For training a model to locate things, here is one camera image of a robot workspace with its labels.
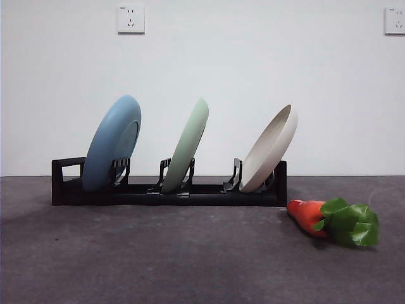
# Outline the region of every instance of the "green plate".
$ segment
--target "green plate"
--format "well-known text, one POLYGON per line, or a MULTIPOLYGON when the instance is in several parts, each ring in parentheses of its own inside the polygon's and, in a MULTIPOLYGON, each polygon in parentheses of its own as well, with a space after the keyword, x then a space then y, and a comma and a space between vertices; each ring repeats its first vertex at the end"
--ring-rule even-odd
POLYGON ((208 119, 208 104, 200 99, 186 123, 183 133, 178 140, 175 152, 167 170, 162 192, 177 190, 187 173, 191 159, 196 153, 198 144, 208 119))

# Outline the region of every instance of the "floor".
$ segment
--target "floor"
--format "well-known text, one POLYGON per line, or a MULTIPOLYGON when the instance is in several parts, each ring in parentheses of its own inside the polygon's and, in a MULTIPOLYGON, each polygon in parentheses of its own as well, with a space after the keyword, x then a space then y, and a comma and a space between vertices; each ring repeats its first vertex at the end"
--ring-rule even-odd
POLYGON ((289 177, 378 214, 380 244, 311 239, 276 207, 51 206, 1 179, 1 303, 404 303, 405 177, 289 177))

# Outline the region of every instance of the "electrical outlet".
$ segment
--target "electrical outlet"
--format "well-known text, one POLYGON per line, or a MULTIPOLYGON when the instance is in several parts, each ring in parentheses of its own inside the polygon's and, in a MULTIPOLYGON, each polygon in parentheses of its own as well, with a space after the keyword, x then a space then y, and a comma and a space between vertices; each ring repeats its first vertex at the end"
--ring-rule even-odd
POLYGON ((385 8, 385 35, 405 35, 405 8, 385 8))
POLYGON ((143 34, 145 32, 145 10, 140 4, 121 5, 117 9, 119 34, 143 34))

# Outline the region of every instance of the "dish rack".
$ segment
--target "dish rack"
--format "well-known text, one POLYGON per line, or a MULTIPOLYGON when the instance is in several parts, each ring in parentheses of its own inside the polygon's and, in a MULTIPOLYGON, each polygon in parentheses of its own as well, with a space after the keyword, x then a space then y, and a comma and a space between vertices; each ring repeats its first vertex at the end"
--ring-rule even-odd
POLYGON ((189 165, 188 179, 172 193, 162 193, 164 171, 170 158, 160 161, 159 180, 156 184, 142 184, 147 177, 137 177, 136 184, 128 183, 130 159, 114 160, 111 164, 111 182, 101 190, 85 192, 82 174, 86 157, 52 161, 52 205, 175 205, 175 206, 281 206, 287 204, 287 162, 280 161, 275 170, 253 193, 242 193, 239 185, 242 177, 242 160, 234 159, 233 174, 222 184, 193 183, 196 161, 189 165), (80 165, 80 177, 64 180, 63 167, 80 165), (125 175, 116 180, 117 172, 125 175))

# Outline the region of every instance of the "orange carrot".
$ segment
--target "orange carrot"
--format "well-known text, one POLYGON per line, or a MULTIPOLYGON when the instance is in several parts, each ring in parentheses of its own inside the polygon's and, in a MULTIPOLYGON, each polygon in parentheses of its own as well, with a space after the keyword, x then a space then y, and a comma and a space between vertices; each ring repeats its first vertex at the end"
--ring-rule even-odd
POLYGON ((306 232, 317 238, 327 238, 328 234, 324 230, 315 231, 312 228, 314 224, 324 218, 321 213, 324 203, 324 201, 294 200, 287 205, 287 211, 306 232))

